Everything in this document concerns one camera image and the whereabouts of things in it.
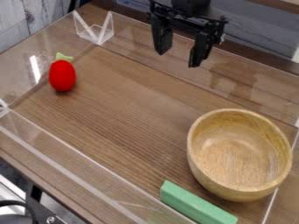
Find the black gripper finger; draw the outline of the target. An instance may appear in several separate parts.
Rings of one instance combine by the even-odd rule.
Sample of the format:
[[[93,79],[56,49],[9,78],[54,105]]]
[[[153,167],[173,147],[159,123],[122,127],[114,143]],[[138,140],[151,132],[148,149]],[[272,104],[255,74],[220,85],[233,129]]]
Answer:
[[[212,45],[213,37],[205,31],[197,32],[195,35],[193,47],[191,49],[188,67],[197,67],[208,58]]]
[[[153,36],[153,48],[156,52],[163,55],[172,47],[173,30],[169,26],[168,20],[156,15],[151,16],[151,27]]]

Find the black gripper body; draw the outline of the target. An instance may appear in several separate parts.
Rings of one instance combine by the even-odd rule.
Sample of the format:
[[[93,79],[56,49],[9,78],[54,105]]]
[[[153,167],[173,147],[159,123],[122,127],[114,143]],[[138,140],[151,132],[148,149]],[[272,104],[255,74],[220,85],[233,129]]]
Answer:
[[[221,33],[228,20],[211,12],[211,0],[171,0],[171,4],[149,0],[149,17],[156,15],[168,20],[171,28],[185,32],[201,30]]]

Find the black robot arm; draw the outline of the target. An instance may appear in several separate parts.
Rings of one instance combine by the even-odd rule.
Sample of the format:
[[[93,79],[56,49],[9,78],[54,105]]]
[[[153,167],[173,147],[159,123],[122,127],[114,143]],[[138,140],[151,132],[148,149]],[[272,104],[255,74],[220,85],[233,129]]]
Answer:
[[[173,46],[173,29],[193,35],[188,67],[197,67],[209,57],[211,49],[224,41],[224,16],[209,17],[211,0],[171,0],[165,5],[149,0],[148,17],[153,49],[164,55]]]

